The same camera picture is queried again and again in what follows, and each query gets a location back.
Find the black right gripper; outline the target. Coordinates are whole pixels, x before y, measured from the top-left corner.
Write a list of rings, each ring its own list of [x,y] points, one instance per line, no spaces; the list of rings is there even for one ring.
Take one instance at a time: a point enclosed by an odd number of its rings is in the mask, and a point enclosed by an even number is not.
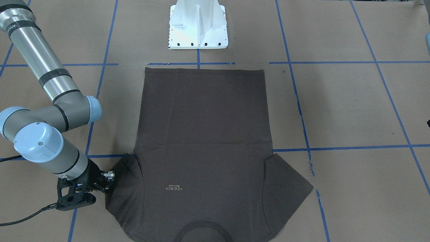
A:
[[[89,163],[78,178],[58,178],[56,209],[68,211],[94,204],[96,197],[92,192],[109,192],[115,179],[115,171],[102,171],[95,163]]]

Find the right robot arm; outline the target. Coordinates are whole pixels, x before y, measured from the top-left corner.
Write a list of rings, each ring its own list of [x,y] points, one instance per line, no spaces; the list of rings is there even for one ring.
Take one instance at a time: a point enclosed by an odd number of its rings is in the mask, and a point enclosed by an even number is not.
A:
[[[49,208],[66,211],[92,205],[96,201],[92,191],[108,191],[114,172],[100,170],[63,133],[99,120],[101,104],[81,93],[24,1],[2,0],[0,18],[1,31],[8,35],[52,101],[50,106],[34,110],[6,108],[1,112],[1,135],[24,159],[58,177],[58,201]]]

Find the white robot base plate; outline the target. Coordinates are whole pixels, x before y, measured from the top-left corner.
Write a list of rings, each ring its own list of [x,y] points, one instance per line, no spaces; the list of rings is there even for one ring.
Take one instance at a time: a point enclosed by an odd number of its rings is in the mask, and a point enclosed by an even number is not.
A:
[[[217,0],[178,0],[170,6],[169,49],[225,49],[226,11]]]

